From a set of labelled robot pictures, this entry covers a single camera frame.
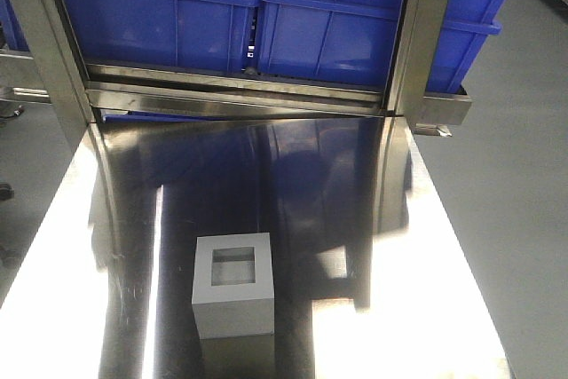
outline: square box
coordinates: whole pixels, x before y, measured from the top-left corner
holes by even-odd
[[[201,339],[274,333],[270,234],[199,237],[192,305]]]

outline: reflective metal surface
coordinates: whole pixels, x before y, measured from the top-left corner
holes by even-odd
[[[274,335],[200,340],[197,237],[256,232]],[[0,329],[10,378],[509,378],[404,119],[91,127]]]
[[[419,119],[447,1],[405,0],[403,5],[397,48],[390,66],[386,107],[405,116],[411,129]]]
[[[471,107],[471,98],[462,92],[455,95],[426,92],[417,122],[421,125],[462,124]]]
[[[127,110],[145,106],[145,98],[150,98],[160,100],[162,108],[167,110],[178,109],[188,101],[192,101],[194,105],[198,102],[203,103],[204,107],[196,106],[203,111],[209,111],[211,108],[213,111],[221,110],[222,107],[232,110],[248,107],[261,110],[278,108],[284,112],[291,110],[291,113],[294,113],[294,110],[323,114],[379,115],[381,113],[376,102],[207,86],[178,89],[141,84],[90,82],[87,95],[94,106]]]
[[[244,89],[248,91],[281,92],[299,95],[308,95],[327,99],[346,99],[368,102],[379,102],[382,93],[376,89],[354,89],[349,85],[339,83],[325,83],[305,81],[300,79],[286,79],[269,75],[225,75],[206,70],[191,70],[185,68],[163,67],[162,69],[149,69],[140,64],[110,65],[87,64],[93,80],[104,82],[108,79],[114,81],[146,82],[159,86],[160,83],[198,84],[202,86]]]
[[[12,88],[44,89],[34,59],[27,52],[0,50],[0,82]]]

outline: floor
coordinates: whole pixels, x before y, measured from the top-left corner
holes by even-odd
[[[7,113],[17,107],[0,103],[0,111]],[[0,201],[0,245],[22,256],[71,161],[71,151],[51,106],[24,107],[19,118],[0,124],[0,177],[15,193],[13,199]],[[0,305],[15,273],[0,265]]]
[[[418,137],[517,379],[568,377],[568,9],[507,0],[453,138]],[[49,106],[0,128],[0,244],[25,252],[71,153]],[[13,279],[0,267],[0,301]]]

